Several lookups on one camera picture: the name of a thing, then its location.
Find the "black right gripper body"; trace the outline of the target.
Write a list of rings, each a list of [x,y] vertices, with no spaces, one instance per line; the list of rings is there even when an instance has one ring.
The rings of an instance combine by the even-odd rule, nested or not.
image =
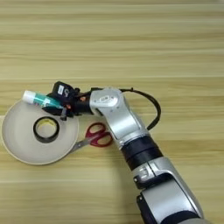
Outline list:
[[[59,93],[66,98],[66,100],[61,103],[63,109],[60,119],[62,121],[65,121],[69,116],[73,117],[82,114],[92,114],[90,109],[90,91],[82,93],[77,87],[60,87]]]

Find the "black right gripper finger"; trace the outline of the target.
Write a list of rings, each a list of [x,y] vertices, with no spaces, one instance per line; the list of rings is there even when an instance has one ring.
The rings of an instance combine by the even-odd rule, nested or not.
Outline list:
[[[43,107],[42,108],[46,113],[49,113],[53,116],[60,116],[62,113],[61,108],[56,108],[56,107]]]
[[[66,100],[66,98],[62,94],[58,94],[57,92],[51,92],[47,95],[47,97],[53,98],[59,103],[63,103]]]

